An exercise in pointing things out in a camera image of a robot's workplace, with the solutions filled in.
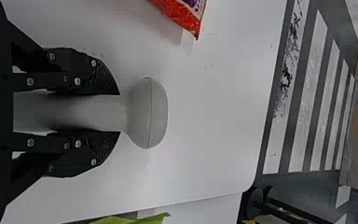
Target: bolt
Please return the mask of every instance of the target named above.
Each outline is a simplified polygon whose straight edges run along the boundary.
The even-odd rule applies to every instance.
[[[76,141],[75,141],[75,147],[76,147],[76,148],[80,148],[80,147],[81,147],[81,141],[80,141],[80,140],[76,140]]]
[[[92,160],[91,160],[91,165],[94,166],[94,165],[96,165],[96,164],[97,164],[97,159],[92,159]]]
[[[63,144],[63,148],[66,150],[68,150],[70,147],[71,147],[71,144],[69,144],[69,143]]]
[[[31,77],[27,78],[27,86],[33,86],[34,85],[34,79]]]
[[[50,54],[48,55],[48,57],[49,57],[52,61],[55,60],[55,54],[54,54],[54,53],[50,53]]]
[[[51,172],[53,172],[54,171],[54,166],[53,165],[50,165],[49,167],[48,167],[48,171],[51,173]]]
[[[80,84],[81,84],[80,77],[75,78],[75,85],[80,86]]]
[[[34,146],[34,139],[30,138],[27,141],[27,147],[33,147]]]

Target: orange snack bag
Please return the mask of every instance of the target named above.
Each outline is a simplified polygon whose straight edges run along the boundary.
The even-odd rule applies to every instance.
[[[150,0],[171,20],[191,32],[197,39],[200,36],[202,16],[207,0]]]

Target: white tabletop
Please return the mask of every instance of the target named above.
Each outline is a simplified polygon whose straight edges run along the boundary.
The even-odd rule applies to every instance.
[[[238,193],[255,179],[285,1],[210,0],[199,41],[146,0],[5,0],[44,48],[104,61],[122,91],[153,77],[169,96],[165,139],[143,150],[122,134],[108,160],[42,178],[3,223],[61,223]]]

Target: white rounded knob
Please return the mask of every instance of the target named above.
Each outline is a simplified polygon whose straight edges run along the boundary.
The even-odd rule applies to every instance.
[[[155,147],[167,130],[168,98],[164,87],[145,77],[131,90],[129,100],[128,136],[138,147]]]

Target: gray floor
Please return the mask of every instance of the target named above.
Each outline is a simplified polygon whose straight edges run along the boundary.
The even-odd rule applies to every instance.
[[[286,48],[286,35],[290,34],[291,31],[291,21],[293,20],[292,13],[296,11],[293,9],[292,4],[295,4],[294,1],[288,1],[287,3],[287,12],[284,18],[284,24],[282,28],[282,45],[281,47]],[[312,43],[312,37],[314,32],[318,32],[315,28],[315,17],[317,17],[318,13],[322,15],[324,21],[327,25],[328,31],[326,34],[326,39],[324,42],[319,44],[324,45],[324,53],[323,58],[320,62],[320,72],[317,76],[320,76],[318,81],[318,86],[315,91],[315,98],[311,98],[312,102],[306,103],[313,106],[313,111],[309,115],[310,116],[310,126],[309,132],[306,132],[307,137],[305,138],[306,144],[302,144],[306,146],[305,153],[299,154],[301,158],[293,157],[293,151],[296,151],[297,148],[295,144],[296,138],[296,126],[298,125],[298,116],[301,115],[301,107],[304,103],[302,103],[301,95],[309,94],[304,86],[306,81],[306,71],[307,71],[307,62],[312,57],[310,51],[314,48],[314,44]],[[271,130],[271,126],[273,127],[273,120],[276,119],[274,116],[276,101],[281,100],[279,96],[275,94],[275,92],[280,88],[280,84],[282,84],[282,63],[284,62],[285,50],[282,50],[278,54],[277,66],[276,66],[276,78],[274,79],[274,84],[272,86],[271,99],[270,99],[270,109],[268,111],[268,118],[266,120],[266,130],[263,136],[263,145],[261,148],[260,160],[257,169],[257,178],[255,181],[255,185],[264,188],[265,186],[273,186],[276,188],[278,195],[277,198],[283,202],[289,203],[295,207],[298,207],[302,210],[308,211],[313,215],[318,217],[322,217],[326,220],[329,220],[333,223],[336,223],[339,219],[341,219],[345,214],[346,215],[346,223],[347,224],[358,224],[358,191],[352,189],[350,199],[336,208],[337,203],[337,194],[338,188],[340,185],[338,184],[339,180],[339,170],[334,169],[336,167],[338,154],[338,140],[340,138],[340,133],[333,133],[332,126],[334,121],[334,117],[337,116],[335,114],[335,110],[339,111],[339,116],[341,117],[340,122],[337,123],[337,129],[340,130],[342,126],[345,127],[344,122],[342,121],[345,111],[345,103],[342,104],[342,108],[335,109],[336,100],[339,97],[344,98],[342,101],[346,102],[347,97],[351,97],[351,94],[348,92],[353,91],[350,90],[350,79],[347,78],[345,84],[344,94],[339,95],[338,92],[338,83],[339,76],[336,76],[334,88],[333,88],[333,99],[330,104],[330,108],[328,109],[328,118],[326,122],[326,136],[324,137],[323,143],[323,152],[320,163],[320,169],[317,171],[310,170],[310,163],[312,158],[312,153],[315,144],[315,134],[317,130],[318,120],[320,119],[320,110],[322,104],[322,98],[324,97],[324,83],[326,81],[326,76],[328,76],[328,65],[329,55],[332,48],[332,43],[337,43],[339,48],[339,59],[337,65],[337,74],[341,71],[343,62],[348,64],[349,72],[348,77],[353,77],[355,74],[355,68],[358,59],[358,40],[356,39],[356,35],[353,27],[348,28],[343,31],[342,27],[344,24],[351,23],[351,17],[348,14],[348,9],[346,7],[345,0],[338,1],[310,1],[310,5],[308,6],[308,16],[306,18],[307,22],[304,25],[304,40],[302,42],[302,49],[299,54],[298,60],[298,68],[296,70],[297,74],[296,80],[294,83],[293,89],[293,99],[290,105],[290,110],[287,110],[287,127],[283,126],[284,129],[279,130],[279,132],[283,132],[284,139],[282,143],[281,150],[282,155],[278,158],[279,169],[276,172],[266,172],[266,166],[271,164],[275,165],[274,162],[271,162],[270,156],[274,156],[275,154],[269,154],[269,139],[274,130]],[[336,141],[334,144],[333,152],[333,161],[332,167],[333,169],[325,169],[326,157],[328,154],[328,142],[331,139],[331,134],[336,134]],[[303,161],[303,169],[300,172],[291,172],[289,167],[293,160],[302,160]]]

